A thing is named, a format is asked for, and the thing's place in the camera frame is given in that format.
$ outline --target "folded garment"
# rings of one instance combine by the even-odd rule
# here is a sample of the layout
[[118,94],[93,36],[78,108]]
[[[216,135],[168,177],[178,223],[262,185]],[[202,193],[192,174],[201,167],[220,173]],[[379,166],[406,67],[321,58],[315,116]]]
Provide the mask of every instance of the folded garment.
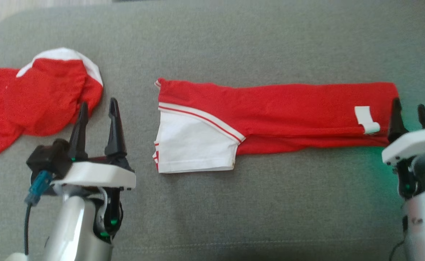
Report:
[[0,153],[21,134],[48,136],[75,122],[100,101],[98,66],[67,48],[44,51],[22,69],[0,68]]
[[231,88],[158,79],[160,173],[231,170],[235,156],[388,145],[393,83]]

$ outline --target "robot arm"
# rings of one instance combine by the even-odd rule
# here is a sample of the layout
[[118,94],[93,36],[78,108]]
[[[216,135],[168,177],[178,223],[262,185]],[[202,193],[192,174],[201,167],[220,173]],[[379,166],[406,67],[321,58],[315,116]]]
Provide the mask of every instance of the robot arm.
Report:
[[398,175],[398,193],[405,199],[406,258],[408,261],[425,261],[425,107],[418,107],[423,129],[416,132],[405,129],[400,113],[400,101],[396,99],[388,135],[391,144],[383,150],[382,160],[393,166],[393,172]]
[[[85,152],[88,108],[83,103],[70,142],[57,139],[52,146],[38,146],[27,160],[32,187],[26,202],[32,199],[37,203],[40,199],[41,193],[34,195],[32,188],[43,172],[52,177],[43,195],[63,197],[43,260],[111,260],[112,240],[123,221],[120,192],[134,188],[136,176],[126,159],[121,117],[114,98],[109,115],[111,127],[105,156],[88,158]],[[101,194],[103,200],[89,197],[95,194]],[[7,261],[27,260],[27,242],[25,246],[25,254],[12,254]]]

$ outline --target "blue cable connector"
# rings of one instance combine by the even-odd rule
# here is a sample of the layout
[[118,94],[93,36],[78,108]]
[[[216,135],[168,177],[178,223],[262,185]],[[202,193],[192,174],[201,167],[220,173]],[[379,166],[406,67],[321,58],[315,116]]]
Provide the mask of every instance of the blue cable connector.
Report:
[[50,188],[50,183],[52,182],[53,177],[51,176],[51,173],[42,170],[35,178],[34,182],[29,188],[29,194],[25,198],[24,202],[27,205],[37,206],[37,203],[40,201],[40,197],[43,195],[43,193]]

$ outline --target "gray upholstery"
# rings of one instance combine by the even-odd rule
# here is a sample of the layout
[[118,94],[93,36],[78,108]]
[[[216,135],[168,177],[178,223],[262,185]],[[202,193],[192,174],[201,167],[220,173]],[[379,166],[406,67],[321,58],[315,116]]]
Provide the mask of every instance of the gray upholstery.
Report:
[[[239,156],[234,171],[158,174],[153,82],[392,81],[406,126],[416,129],[415,107],[425,103],[425,1],[142,1],[30,11],[0,24],[0,67],[61,46],[92,59],[105,83],[87,127],[90,155],[107,142],[109,98],[121,108],[138,185],[122,194],[113,260],[386,260],[401,240],[402,200],[381,148]],[[23,251],[25,160],[70,130],[20,137],[0,155],[0,260]],[[32,210],[32,260],[43,254],[60,203],[43,198]],[[400,248],[396,260],[402,255]]]

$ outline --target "red stripe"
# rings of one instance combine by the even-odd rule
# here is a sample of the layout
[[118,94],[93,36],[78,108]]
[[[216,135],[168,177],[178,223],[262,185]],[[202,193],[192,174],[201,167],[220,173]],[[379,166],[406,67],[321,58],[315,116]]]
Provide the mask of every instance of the red stripe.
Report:
[[218,127],[218,128],[219,128],[219,129],[221,129],[223,132],[225,132],[225,133],[229,134],[230,136],[232,136],[232,137],[236,138],[239,142],[241,142],[241,139],[239,139],[237,136],[235,136],[234,134],[231,134],[230,132],[228,132],[227,130],[225,130],[223,127],[219,126],[217,123],[215,123],[214,121],[211,121],[210,119],[208,119],[208,118],[206,118],[206,117],[203,117],[203,116],[198,115],[198,114],[194,114],[193,112],[189,112],[189,111],[182,111],[182,110],[180,110],[180,109],[171,109],[171,108],[166,108],[166,107],[163,107],[163,106],[159,106],[159,107],[160,107],[161,109],[169,109],[169,110],[171,110],[171,111],[179,111],[179,112],[183,112],[183,113],[187,113],[187,114],[194,115],[194,116],[196,116],[196,117],[200,117],[200,118],[202,118],[202,119],[204,119],[204,120],[207,120],[208,122],[211,122],[212,124],[214,124],[214,126]]

